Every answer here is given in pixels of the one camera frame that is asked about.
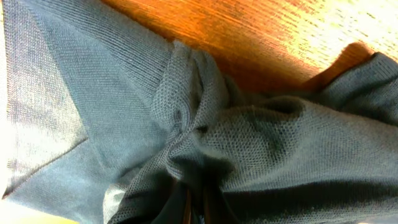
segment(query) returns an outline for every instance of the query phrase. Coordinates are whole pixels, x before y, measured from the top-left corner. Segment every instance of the dark gray fabric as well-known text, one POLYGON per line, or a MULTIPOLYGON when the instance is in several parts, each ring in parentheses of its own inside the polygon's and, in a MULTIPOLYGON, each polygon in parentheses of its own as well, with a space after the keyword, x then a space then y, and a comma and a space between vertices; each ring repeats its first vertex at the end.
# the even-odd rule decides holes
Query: dark gray fabric
POLYGON ((196 202, 211 179, 241 223, 398 214, 398 65, 385 55, 305 98, 248 95, 208 54, 168 43, 99 1, 7 0, 4 10, 7 59, 20 57, 7 61, 8 77, 29 66, 17 62, 49 58, 86 136, 6 199, 118 223, 159 213, 174 179, 196 202), (24 44, 29 33, 37 45, 24 44))

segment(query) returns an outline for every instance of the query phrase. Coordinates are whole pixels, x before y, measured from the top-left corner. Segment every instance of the garment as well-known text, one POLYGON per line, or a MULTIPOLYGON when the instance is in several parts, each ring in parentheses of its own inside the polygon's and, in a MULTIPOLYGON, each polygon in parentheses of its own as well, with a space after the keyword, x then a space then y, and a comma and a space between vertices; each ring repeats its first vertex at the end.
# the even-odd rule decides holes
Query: garment
POLYGON ((82 223, 159 213, 214 181, 241 223, 398 214, 398 65, 319 93, 243 93, 210 55, 95 0, 5 0, 5 199, 82 223))

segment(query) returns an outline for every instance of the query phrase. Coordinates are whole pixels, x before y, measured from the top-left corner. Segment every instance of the wooden table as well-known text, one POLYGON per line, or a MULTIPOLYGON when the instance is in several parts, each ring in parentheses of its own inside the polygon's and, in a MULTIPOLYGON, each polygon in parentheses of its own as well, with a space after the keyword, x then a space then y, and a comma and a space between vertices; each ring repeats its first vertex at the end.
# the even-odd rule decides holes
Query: wooden table
POLYGON ((103 1, 170 40, 210 52, 245 90, 314 90, 373 50, 398 57, 394 0, 103 1))

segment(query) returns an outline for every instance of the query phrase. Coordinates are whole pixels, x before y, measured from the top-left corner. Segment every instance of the cloth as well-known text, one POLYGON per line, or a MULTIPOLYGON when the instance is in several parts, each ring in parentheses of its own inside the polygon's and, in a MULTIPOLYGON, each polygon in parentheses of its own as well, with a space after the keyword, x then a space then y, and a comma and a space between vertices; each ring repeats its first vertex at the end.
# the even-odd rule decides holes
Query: cloth
POLYGON ((6 0, 6 200, 82 223, 159 213, 212 181, 241 223, 398 214, 398 65, 314 94, 243 93, 210 55, 95 0, 6 0))

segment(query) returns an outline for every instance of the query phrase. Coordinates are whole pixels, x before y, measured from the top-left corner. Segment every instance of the wooden surface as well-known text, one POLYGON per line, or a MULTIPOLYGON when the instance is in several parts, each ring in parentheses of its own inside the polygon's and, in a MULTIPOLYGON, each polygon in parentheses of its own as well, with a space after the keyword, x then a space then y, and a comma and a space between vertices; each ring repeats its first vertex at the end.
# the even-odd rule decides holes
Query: wooden surface
POLYGON ((210 52, 246 90, 316 89, 373 50, 398 56, 397 1, 103 1, 170 40, 210 52))

